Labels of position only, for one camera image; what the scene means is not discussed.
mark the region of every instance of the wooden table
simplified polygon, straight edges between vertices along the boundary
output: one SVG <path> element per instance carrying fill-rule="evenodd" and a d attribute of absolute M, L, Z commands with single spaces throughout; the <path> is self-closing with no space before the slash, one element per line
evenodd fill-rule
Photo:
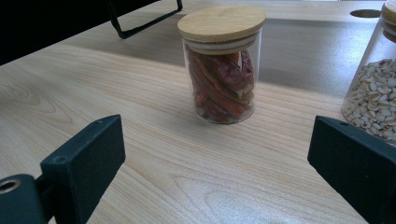
<path fill-rule="evenodd" d="M 211 125 L 191 105 L 177 22 L 241 1 L 183 0 L 126 40 L 109 22 L 0 67 L 0 178 L 39 163 L 92 121 L 121 114 L 127 159 L 90 223 L 365 223 L 309 165 L 315 115 L 343 119 L 347 92 L 383 2 L 243 1 L 262 7 L 257 109 Z M 176 8 L 120 18 L 124 29 Z"/>

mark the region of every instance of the black metal frame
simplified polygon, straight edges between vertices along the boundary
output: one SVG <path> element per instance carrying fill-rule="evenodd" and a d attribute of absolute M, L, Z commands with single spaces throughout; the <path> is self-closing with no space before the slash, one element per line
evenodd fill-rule
<path fill-rule="evenodd" d="M 110 13 L 111 24 L 113 24 L 114 28 L 116 29 L 116 31 L 119 34 L 119 37 L 121 39 L 126 39 L 126 38 L 128 38 L 128 37 L 130 37 L 132 35 L 135 35 L 135 34 L 137 34 L 137 33 L 141 32 L 141 31 L 149 28 L 150 26 L 152 26 L 152 25 L 154 25 L 156 23 L 158 23 L 160 21 L 163 21 L 166 18 L 169 18 L 169 17 L 177 14 L 179 11 L 181 11 L 181 9 L 183 9 L 183 5 L 181 3 L 181 0 L 177 0 L 177 9 L 176 10 L 173 10 L 173 11 L 171 11 L 171 12 L 169 12 L 169 13 L 167 13 L 167 14 L 165 14 L 165 15 L 163 15 L 163 16 L 161 16 L 161 17 L 159 17 L 159 18 L 157 18 L 157 19 L 155 19 L 153 21 L 150 21 L 150 22 L 144 24 L 144 25 L 135 27 L 132 30 L 122 31 L 121 27 L 120 27 L 119 20 L 118 20 L 117 12 L 116 12 L 116 9 L 114 8 L 112 0 L 106 0 L 106 4 L 107 4 L 107 9 L 108 9 L 108 11 Z"/>

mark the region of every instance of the jar of peanuts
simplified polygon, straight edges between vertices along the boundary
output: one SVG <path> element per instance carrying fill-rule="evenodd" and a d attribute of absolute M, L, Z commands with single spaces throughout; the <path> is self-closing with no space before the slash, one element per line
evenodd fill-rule
<path fill-rule="evenodd" d="M 396 143 L 396 1 L 382 6 L 342 105 L 348 123 Z"/>
<path fill-rule="evenodd" d="M 178 22 L 199 118 L 232 124 L 253 113 L 264 20 L 256 7 L 223 6 Z"/>

